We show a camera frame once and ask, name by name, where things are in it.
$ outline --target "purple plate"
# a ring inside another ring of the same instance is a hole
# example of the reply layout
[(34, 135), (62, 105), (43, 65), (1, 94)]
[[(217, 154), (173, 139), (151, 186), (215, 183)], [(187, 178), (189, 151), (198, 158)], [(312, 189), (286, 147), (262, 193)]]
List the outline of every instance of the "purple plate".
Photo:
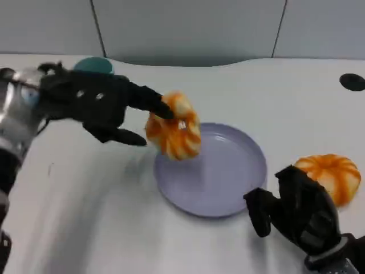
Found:
[(260, 147), (224, 124), (201, 124), (201, 153), (182, 162), (158, 154), (155, 177), (162, 194), (180, 209), (203, 217), (225, 217), (246, 207), (243, 195), (266, 182)]

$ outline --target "black round object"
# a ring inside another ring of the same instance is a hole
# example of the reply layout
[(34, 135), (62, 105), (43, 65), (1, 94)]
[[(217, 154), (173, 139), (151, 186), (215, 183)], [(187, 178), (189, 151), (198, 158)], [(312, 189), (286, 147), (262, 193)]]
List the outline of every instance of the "black round object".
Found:
[(365, 79), (360, 75), (353, 73), (346, 73), (340, 77), (341, 85), (351, 91), (365, 90)]

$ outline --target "toy pumpkin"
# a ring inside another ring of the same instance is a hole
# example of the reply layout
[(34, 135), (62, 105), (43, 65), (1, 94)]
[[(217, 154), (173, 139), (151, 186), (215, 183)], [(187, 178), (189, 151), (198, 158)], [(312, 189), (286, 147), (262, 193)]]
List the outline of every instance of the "toy pumpkin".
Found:
[(360, 185), (359, 170), (349, 158), (343, 156), (309, 156), (300, 158), (295, 166), (324, 186), (337, 207), (348, 204)]
[(170, 159), (183, 160), (200, 153), (200, 121), (188, 98), (172, 92), (162, 98), (174, 112), (174, 119), (150, 113), (146, 123), (147, 139)]

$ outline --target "plate rim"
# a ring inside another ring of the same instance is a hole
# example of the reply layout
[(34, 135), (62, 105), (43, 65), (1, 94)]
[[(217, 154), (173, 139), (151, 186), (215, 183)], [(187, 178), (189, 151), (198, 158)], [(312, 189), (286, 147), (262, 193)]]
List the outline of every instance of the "plate rim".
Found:
[[(234, 130), (234, 131), (237, 131), (239, 132), (241, 135), (244, 135), (246, 138), (248, 138), (252, 144), (254, 144), (255, 146), (255, 149), (259, 152), (259, 156), (262, 158), (263, 160), (263, 168), (265, 170), (265, 176), (263, 177), (263, 181), (259, 184), (258, 187), (261, 187), (261, 188), (266, 188), (266, 183), (267, 183), (267, 173), (268, 173), (268, 169), (267, 169), (267, 160), (266, 160), (266, 156), (265, 154), (263, 153), (263, 150), (261, 149), (261, 147), (258, 145), (258, 143), (250, 136), (248, 135), (247, 133), (245, 133), (244, 131), (240, 130), (239, 128), (237, 127), (234, 127), (234, 126), (230, 126), (230, 125), (227, 125), (227, 124), (223, 124), (223, 123), (214, 123), (214, 122), (204, 122), (204, 123), (200, 123), (200, 127), (204, 127), (204, 126), (215, 126), (215, 127), (226, 127), (226, 128), (229, 128), (231, 130)], [(192, 212), (192, 211), (189, 211), (183, 207), (181, 207), (180, 205), (176, 204), (173, 200), (169, 199), (168, 198), (168, 195), (165, 193), (165, 191), (161, 188), (160, 186), (160, 183), (159, 183), (159, 180), (157, 179), (157, 169), (158, 169), (158, 158), (159, 157), (166, 157), (165, 155), (162, 155), (162, 153), (159, 151), (157, 153), (157, 155), (155, 156), (155, 160), (154, 160), (154, 163), (153, 163), (153, 176), (155, 178), (155, 181), (157, 183), (157, 187), (160, 191), (160, 193), (162, 194), (163, 198), (169, 203), (169, 204), (172, 204), (174, 207), (176, 207), (178, 210), (180, 211), (183, 211), (185, 213), (187, 213), (188, 215), (192, 215), (192, 216), (197, 216), (197, 217), (205, 217), (205, 218), (212, 218), (212, 219), (215, 219), (215, 218), (224, 218), (224, 217), (230, 217), (230, 216), (234, 216), (234, 215), (237, 215), (239, 213), (241, 213), (242, 211), (246, 210), (247, 209), (247, 206), (245, 205), (244, 207), (242, 207), (241, 209), (239, 210), (236, 210), (232, 213), (225, 213), (225, 214), (220, 214), (220, 215), (209, 215), (209, 214), (199, 214), (199, 213), (195, 213), (195, 212)]]

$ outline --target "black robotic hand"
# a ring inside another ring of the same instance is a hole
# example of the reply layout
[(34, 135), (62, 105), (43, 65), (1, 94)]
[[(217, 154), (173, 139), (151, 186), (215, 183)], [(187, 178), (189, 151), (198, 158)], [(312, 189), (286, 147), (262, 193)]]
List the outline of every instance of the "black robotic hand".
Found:
[(169, 119), (171, 109), (152, 89), (140, 87), (119, 75), (66, 70), (60, 63), (45, 63), (38, 67), (44, 76), (39, 85), (40, 109), (49, 120), (70, 118), (102, 143), (114, 140), (134, 146), (145, 146), (140, 135), (119, 129), (126, 108), (146, 110)]
[(260, 188), (244, 196), (258, 236), (267, 236), (272, 223), (284, 237), (308, 254), (305, 260), (308, 269), (323, 270), (348, 259), (359, 273), (365, 273), (362, 266), (365, 255), (360, 252), (365, 251), (365, 238), (340, 234), (337, 210), (326, 190), (294, 166), (275, 176), (279, 181), (280, 199)]

